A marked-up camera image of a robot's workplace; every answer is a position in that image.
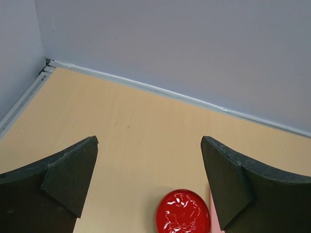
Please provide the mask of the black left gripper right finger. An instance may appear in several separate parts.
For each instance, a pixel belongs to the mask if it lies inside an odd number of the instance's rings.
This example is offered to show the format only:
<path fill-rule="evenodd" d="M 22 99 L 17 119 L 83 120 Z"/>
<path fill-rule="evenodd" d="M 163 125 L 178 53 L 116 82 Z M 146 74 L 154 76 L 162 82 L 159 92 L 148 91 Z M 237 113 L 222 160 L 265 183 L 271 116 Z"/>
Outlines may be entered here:
<path fill-rule="evenodd" d="M 243 155 L 205 136 L 201 151 L 220 229 L 308 233 L 311 179 Z"/>

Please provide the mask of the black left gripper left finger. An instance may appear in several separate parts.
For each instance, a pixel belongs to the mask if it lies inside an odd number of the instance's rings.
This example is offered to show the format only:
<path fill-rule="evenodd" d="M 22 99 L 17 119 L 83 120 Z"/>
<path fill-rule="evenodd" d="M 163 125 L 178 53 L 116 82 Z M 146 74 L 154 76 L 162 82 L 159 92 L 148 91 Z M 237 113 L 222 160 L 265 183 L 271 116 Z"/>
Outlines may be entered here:
<path fill-rule="evenodd" d="M 98 139 L 74 145 L 0 176 L 2 233 L 71 233 L 82 215 Z"/>

